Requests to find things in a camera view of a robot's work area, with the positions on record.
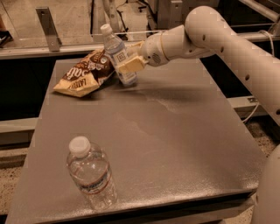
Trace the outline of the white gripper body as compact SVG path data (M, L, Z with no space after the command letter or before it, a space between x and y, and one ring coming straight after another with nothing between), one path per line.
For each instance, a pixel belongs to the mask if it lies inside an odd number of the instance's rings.
M162 32L149 36L140 47L140 55L150 66L159 67L165 65L169 60L165 57L162 46Z

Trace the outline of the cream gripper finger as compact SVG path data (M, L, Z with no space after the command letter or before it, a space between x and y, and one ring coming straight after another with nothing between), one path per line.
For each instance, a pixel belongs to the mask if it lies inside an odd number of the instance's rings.
M126 57L125 55L120 55L117 57L117 70L121 74L142 71L147 64L147 59L136 54L130 55L128 57Z
M142 56L143 41L136 42L134 44L126 45L127 54L129 57Z

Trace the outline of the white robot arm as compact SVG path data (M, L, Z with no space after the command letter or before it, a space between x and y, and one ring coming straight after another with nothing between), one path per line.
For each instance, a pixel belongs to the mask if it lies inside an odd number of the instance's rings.
M194 59L216 54L246 89L280 124L280 59L235 33L222 15L199 6L185 22L149 36L129 48L129 57L117 66L123 74L150 65L159 67L177 58Z

